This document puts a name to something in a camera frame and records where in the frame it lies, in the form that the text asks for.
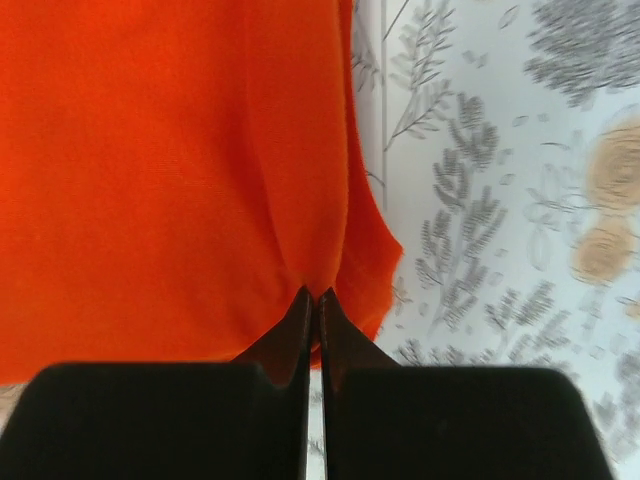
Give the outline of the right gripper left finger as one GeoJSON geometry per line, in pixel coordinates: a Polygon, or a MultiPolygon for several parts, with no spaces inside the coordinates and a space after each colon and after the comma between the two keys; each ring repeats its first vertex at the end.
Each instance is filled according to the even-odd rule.
{"type": "Polygon", "coordinates": [[[302,479],[313,300],[228,363],[60,363],[1,436],[5,479],[302,479]]]}

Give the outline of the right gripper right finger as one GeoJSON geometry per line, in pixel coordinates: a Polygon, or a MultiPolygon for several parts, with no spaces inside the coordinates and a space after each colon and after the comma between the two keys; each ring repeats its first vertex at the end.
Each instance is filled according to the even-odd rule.
{"type": "Polygon", "coordinates": [[[608,479],[579,391],[550,368],[402,366],[319,300],[330,479],[608,479]]]}

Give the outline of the orange t shirt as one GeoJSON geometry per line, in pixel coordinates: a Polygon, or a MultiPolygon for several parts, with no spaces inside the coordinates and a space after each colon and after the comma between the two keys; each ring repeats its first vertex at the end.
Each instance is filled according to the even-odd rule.
{"type": "Polygon", "coordinates": [[[1,380],[220,361],[295,294],[375,337],[402,249],[365,173],[349,1],[1,5],[1,380]]]}

